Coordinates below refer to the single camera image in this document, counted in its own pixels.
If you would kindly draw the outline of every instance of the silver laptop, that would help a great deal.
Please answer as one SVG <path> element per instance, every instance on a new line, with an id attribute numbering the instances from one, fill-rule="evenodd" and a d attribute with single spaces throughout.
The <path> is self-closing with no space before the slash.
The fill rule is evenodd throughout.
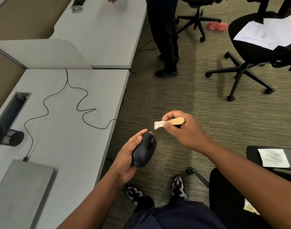
<path id="1" fill-rule="evenodd" d="M 54 169 L 13 160 L 0 183 L 0 229 L 29 229 Z"/>

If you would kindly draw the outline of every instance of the person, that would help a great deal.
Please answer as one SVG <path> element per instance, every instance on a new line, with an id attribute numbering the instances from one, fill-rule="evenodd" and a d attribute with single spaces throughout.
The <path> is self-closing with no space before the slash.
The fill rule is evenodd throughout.
<path id="1" fill-rule="evenodd" d="M 159 59 L 165 63 L 164 69 L 155 72 L 155 76 L 158 78 L 178 76 L 176 64 L 180 58 L 175 23 L 177 2 L 178 0 L 146 0 L 153 39 L 161 53 Z"/>
<path id="2" fill-rule="evenodd" d="M 291 229 L 291 182 L 214 142 L 190 114 L 171 111 L 162 120 L 176 117 L 184 117 L 185 123 L 181 128 L 165 123 L 164 127 L 171 135 L 182 145 L 211 160 L 223 177 L 248 199 L 272 228 Z M 146 131 L 144 129 L 129 139 L 102 180 L 58 229 L 102 227 L 117 192 L 137 170 L 132 165 L 132 151 Z M 161 208 L 155 208 L 153 200 L 133 185 L 127 185 L 126 191 L 136 210 L 124 228 L 226 228 L 207 206 L 184 200 L 186 193 L 180 175 L 174 178 L 169 203 Z"/>

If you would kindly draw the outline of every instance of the computer mouse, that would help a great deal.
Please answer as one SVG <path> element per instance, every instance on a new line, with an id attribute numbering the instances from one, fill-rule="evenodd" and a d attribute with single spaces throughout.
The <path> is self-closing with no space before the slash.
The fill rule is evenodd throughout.
<path id="1" fill-rule="evenodd" d="M 132 164 L 137 167 L 145 166 L 151 159 L 156 149 L 157 142 L 153 134 L 145 132 L 142 141 L 132 153 Z"/>

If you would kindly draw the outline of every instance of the black shoe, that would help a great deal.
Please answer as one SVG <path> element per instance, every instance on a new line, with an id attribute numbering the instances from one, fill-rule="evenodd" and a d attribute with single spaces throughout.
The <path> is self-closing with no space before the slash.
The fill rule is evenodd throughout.
<path id="1" fill-rule="evenodd" d="M 172 183 L 171 196 L 178 195 L 180 198 L 187 198 L 182 177 L 177 174 Z"/>
<path id="2" fill-rule="evenodd" d="M 136 186 L 132 184 L 128 184 L 125 186 L 125 191 L 128 194 L 129 198 L 134 202 L 134 204 L 137 206 L 138 201 L 144 194 L 140 189 L 138 189 Z"/>
<path id="3" fill-rule="evenodd" d="M 164 56 L 163 56 L 162 54 L 160 54 L 158 58 L 159 58 L 160 60 L 164 61 Z M 175 57 L 175 62 L 176 62 L 176 63 L 178 63 L 180 60 L 181 60 L 180 57 L 178 57 L 178 56 Z"/>
<path id="4" fill-rule="evenodd" d="M 178 76 L 178 71 L 167 71 L 166 69 L 155 72 L 155 76 L 158 78 L 171 78 Z"/>

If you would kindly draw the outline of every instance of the carpeted floor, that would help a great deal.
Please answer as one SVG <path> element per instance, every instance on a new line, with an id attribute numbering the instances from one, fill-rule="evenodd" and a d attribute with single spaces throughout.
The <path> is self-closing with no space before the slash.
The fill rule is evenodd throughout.
<path id="1" fill-rule="evenodd" d="M 268 10 L 278 11 L 283 0 L 271 0 Z M 204 16 L 221 18 L 231 23 L 240 16 L 257 12 L 258 3 L 246 0 L 223 0 L 220 4 L 204 7 Z M 177 15 L 194 15 L 195 9 L 179 1 Z M 291 72 L 286 68 L 272 68 L 271 65 L 257 66 L 252 70 L 271 83 L 276 92 L 263 93 L 264 87 L 244 76 L 235 92 L 236 100 L 228 102 L 234 83 L 234 73 L 213 74 L 206 78 L 209 69 L 233 66 L 230 59 L 224 59 L 227 51 L 236 56 L 227 31 L 207 29 L 206 41 L 199 41 L 200 32 L 193 27 L 179 35 L 179 76 L 161 80 L 153 73 L 163 68 L 158 60 L 159 51 L 144 51 L 132 64 L 127 92 L 118 119 L 145 124 L 152 130 L 154 121 L 160 120 L 168 111 L 182 110 L 193 114 L 203 129 L 214 140 L 244 155 L 248 145 L 270 145 L 291 149 Z M 137 48 L 152 39 L 147 19 L 145 20 Z M 154 42 L 145 48 L 155 48 Z M 109 146 L 107 158 L 114 159 L 122 145 L 136 132 L 139 125 L 117 122 Z M 143 168 L 137 170 L 131 180 L 145 194 L 152 196 L 157 207 L 169 200 L 171 179 L 176 173 L 185 174 L 192 166 L 205 178 L 209 178 L 214 165 L 201 154 L 181 146 L 164 129 L 155 131 L 156 151 Z M 110 162 L 106 160 L 107 169 Z M 195 176 L 185 174 L 189 200 L 202 201 L 209 205 L 208 189 Z M 134 204 L 121 191 L 105 221 L 103 228 L 122 228 L 134 211 Z"/>

